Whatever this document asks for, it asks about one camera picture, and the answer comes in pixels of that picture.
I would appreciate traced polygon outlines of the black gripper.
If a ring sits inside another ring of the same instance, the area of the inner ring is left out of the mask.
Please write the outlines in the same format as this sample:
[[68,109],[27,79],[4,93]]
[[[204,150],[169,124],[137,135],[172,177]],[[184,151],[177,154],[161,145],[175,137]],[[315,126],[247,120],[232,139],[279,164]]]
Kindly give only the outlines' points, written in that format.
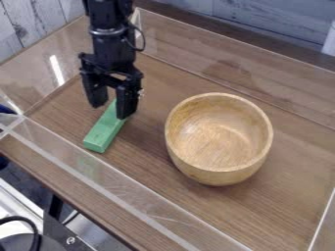
[[108,99],[107,89],[116,90],[116,116],[128,118],[137,109],[139,91],[143,73],[132,63],[116,63],[107,67],[97,62],[95,54],[80,53],[80,75],[88,101],[93,108],[104,105]]

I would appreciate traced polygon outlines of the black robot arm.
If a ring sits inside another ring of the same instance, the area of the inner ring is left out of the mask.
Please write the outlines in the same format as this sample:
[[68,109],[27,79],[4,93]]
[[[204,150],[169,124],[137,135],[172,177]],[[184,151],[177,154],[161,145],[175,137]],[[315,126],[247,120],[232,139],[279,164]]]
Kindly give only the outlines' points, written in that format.
[[127,119],[137,110],[144,77],[135,67],[136,32],[140,28],[129,21],[133,14],[133,0],[83,0],[89,18],[89,35],[93,53],[81,52],[80,75],[93,108],[108,100],[107,89],[115,89],[116,117]]

